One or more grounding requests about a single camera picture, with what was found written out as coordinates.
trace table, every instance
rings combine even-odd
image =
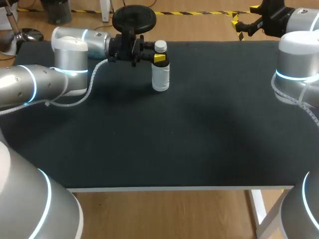
[[[150,63],[110,62],[83,104],[32,106],[0,125],[12,148],[73,192],[291,188],[318,166],[319,134],[274,96],[277,48],[170,42],[166,92],[152,90]],[[53,66],[50,42],[24,44],[14,64]]]

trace white cable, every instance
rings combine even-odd
[[[28,107],[28,106],[33,106],[33,105],[35,105],[35,104],[42,103],[42,102],[45,103],[45,102],[47,102],[47,100],[25,103],[25,104],[23,104],[23,105],[20,105],[20,106],[11,108],[11,109],[7,109],[7,110],[4,110],[4,111],[0,111],[0,116],[6,115],[6,114],[10,114],[10,113],[13,113],[13,112],[15,112],[15,111],[18,111],[18,110],[21,110],[21,109],[23,109],[23,108],[26,108],[26,107]]]
[[[317,119],[317,117],[314,115],[314,113],[305,105],[305,103],[302,102],[302,99],[305,95],[306,90],[308,89],[309,85],[311,83],[308,83],[307,85],[305,85],[303,91],[300,94],[299,100],[296,100],[295,98],[286,95],[285,93],[281,92],[280,90],[277,89],[277,87],[275,86],[275,78],[276,78],[276,73],[273,75],[272,79],[271,79],[271,86],[275,91],[275,94],[280,95],[281,97],[290,100],[291,102],[293,102],[294,104],[298,105],[301,109],[303,109],[304,111],[307,112],[307,114],[313,119],[313,121],[316,123],[316,125],[319,127],[319,120]]]
[[[92,91],[92,86],[93,86],[94,77],[95,77],[96,72],[98,71],[100,66],[102,66],[104,63],[107,63],[107,62],[108,62],[108,59],[105,59],[105,60],[101,61],[99,64],[97,64],[95,66],[95,68],[94,68],[94,70],[92,72],[89,89],[86,92],[86,95],[82,99],[80,99],[78,102],[71,103],[71,104],[61,104],[61,103],[57,103],[57,102],[54,102],[54,101],[50,101],[49,103],[54,105],[54,106],[58,106],[58,107],[72,107],[72,106],[77,106],[78,104],[84,102],[89,97],[89,95],[90,95],[90,93]]]

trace yellow black tape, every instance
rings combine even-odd
[[[237,30],[236,30],[236,24],[238,23],[238,19],[239,19],[239,18],[238,18],[238,14],[237,14],[237,15],[235,15],[235,16],[233,17],[233,20],[231,21],[231,23],[232,23],[233,28],[235,29],[235,31],[236,31],[236,33],[237,33],[237,35],[238,35],[239,40],[240,40],[240,41],[244,41],[245,38],[244,38],[243,32],[237,32]]]
[[[24,9],[18,8],[17,11],[21,12],[42,12],[43,9]],[[101,11],[93,11],[93,10],[71,10],[72,12],[80,12],[80,13],[101,13]],[[247,14],[250,11],[156,11],[156,15],[226,15],[233,17],[238,14]]]

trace cable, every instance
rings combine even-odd
[[[293,97],[290,97],[288,95],[286,95],[285,93],[281,92],[280,90],[277,89],[277,87],[275,86],[275,78],[276,78],[276,73],[273,75],[272,79],[271,79],[271,86],[273,88],[273,90],[275,91],[275,94],[280,95],[281,97],[291,101],[294,103],[294,105],[298,105],[301,109],[303,109],[304,111],[307,112],[307,114],[313,119],[313,121],[315,122],[315,124],[317,125],[317,127],[319,127],[319,120],[318,118],[314,115],[314,113],[306,106],[305,103],[302,102],[302,98],[305,95],[306,90],[309,88],[311,83],[308,83],[305,85],[303,91],[300,94],[300,97],[298,100],[296,100]]]
[[[6,59],[0,59],[0,61],[7,61],[7,60],[11,60],[13,58],[15,58],[15,56],[12,56],[12,57],[9,57],[9,58],[6,58]]]
[[[95,30],[97,30],[97,29],[99,29],[99,28],[102,28],[102,27],[110,27],[110,26],[113,26],[113,25],[108,25],[108,26],[99,26],[99,27],[95,28],[95,29],[94,29],[94,31],[95,31]]]
[[[92,76],[91,76],[91,80],[90,80],[90,85],[89,85],[89,89],[88,91],[86,92],[86,95],[80,99],[78,102],[75,102],[75,103],[71,103],[71,104],[60,104],[60,103],[57,103],[57,102],[54,102],[54,101],[50,101],[49,103],[54,105],[54,106],[58,106],[58,107],[72,107],[72,106],[77,106],[78,104],[84,102],[90,95],[91,91],[92,91],[92,87],[93,87],[93,82],[94,82],[94,77],[95,77],[95,74],[96,72],[98,71],[98,69],[100,68],[100,66],[102,66],[104,63],[107,63],[108,62],[108,59],[105,59],[103,61],[101,61],[99,64],[97,64],[92,72]]]
[[[10,114],[19,110],[22,110],[28,106],[33,106],[35,104],[41,103],[41,102],[46,102],[47,100],[42,100],[42,101],[36,101],[36,102],[31,102],[31,103],[25,103],[23,105],[8,109],[8,110],[4,110],[4,111],[0,111],[0,116],[6,115],[6,114]]]
[[[30,6],[25,6],[25,7],[21,7],[21,6],[19,5],[19,2],[18,2],[18,7],[19,7],[19,8],[22,8],[22,9],[27,9],[27,8],[32,7],[32,6],[35,4],[35,2],[36,2],[36,0],[34,0],[33,3],[32,3]]]
[[[155,1],[153,2],[153,4],[152,4],[152,5],[149,5],[148,7],[154,6],[157,1],[158,1],[158,0],[155,0]]]

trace metal stand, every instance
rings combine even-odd
[[[12,27],[9,32],[0,39],[0,52],[4,55],[15,56],[18,54],[22,44],[28,41],[43,41],[43,34],[32,28],[19,29],[15,18],[10,11],[9,5],[5,6],[6,15]]]
[[[275,230],[281,226],[280,208],[281,203],[289,190],[283,191],[279,199],[266,214],[264,202],[260,190],[250,190],[249,196],[253,207],[256,222],[257,239],[269,239]]]

